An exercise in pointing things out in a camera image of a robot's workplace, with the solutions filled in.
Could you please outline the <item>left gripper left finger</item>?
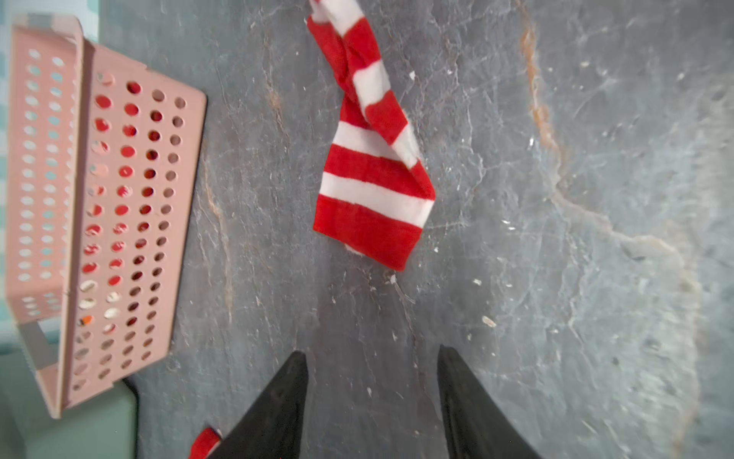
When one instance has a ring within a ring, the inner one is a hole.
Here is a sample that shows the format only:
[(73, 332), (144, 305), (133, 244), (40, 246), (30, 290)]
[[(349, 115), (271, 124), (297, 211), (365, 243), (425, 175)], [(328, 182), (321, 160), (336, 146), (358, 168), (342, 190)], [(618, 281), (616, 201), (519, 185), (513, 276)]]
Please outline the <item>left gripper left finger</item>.
[(306, 407), (306, 355), (294, 351), (211, 458), (297, 458)]

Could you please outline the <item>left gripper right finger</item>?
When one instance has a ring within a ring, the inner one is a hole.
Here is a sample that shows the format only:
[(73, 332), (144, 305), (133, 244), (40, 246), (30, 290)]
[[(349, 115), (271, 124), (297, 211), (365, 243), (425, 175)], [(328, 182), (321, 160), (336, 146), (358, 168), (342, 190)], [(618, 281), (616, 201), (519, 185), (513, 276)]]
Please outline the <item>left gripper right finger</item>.
[(537, 458), (458, 351), (442, 345), (437, 376), (451, 458)]

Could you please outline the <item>red white striped sock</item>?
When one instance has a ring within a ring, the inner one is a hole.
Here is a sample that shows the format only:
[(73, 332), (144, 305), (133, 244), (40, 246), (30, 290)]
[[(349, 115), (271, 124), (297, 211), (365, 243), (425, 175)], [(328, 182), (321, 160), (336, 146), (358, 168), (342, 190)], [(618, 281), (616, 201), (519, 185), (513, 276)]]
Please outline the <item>red white striped sock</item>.
[(401, 272), (422, 236), (435, 189), (359, 3), (311, 7), (307, 26), (344, 93), (313, 228)]

